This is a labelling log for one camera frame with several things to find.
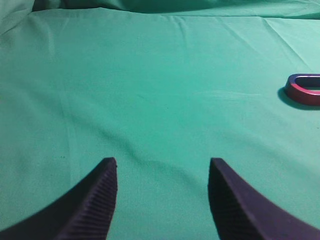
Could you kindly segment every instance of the green fabric surface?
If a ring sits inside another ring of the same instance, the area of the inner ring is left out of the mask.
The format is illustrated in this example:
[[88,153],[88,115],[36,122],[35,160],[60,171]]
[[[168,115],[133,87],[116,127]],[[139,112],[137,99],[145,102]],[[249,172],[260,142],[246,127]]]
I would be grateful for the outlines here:
[[109,240],[218,240],[211,157],[320,228],[320,112],[279,91],[319,72],[319,31],[253,16],[28,14],[0,36],[0,230],[104,157],[118,164]]
[[35,0],[42,9],[107,8],[180,16],[319,19],[318,0]]

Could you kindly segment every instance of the red and blue object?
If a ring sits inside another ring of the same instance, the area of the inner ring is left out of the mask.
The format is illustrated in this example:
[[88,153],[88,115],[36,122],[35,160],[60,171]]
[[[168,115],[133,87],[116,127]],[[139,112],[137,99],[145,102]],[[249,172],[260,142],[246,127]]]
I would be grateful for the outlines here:
[[320,106],[320,74],[293,74],[289,76],[284,92],[297,103]]

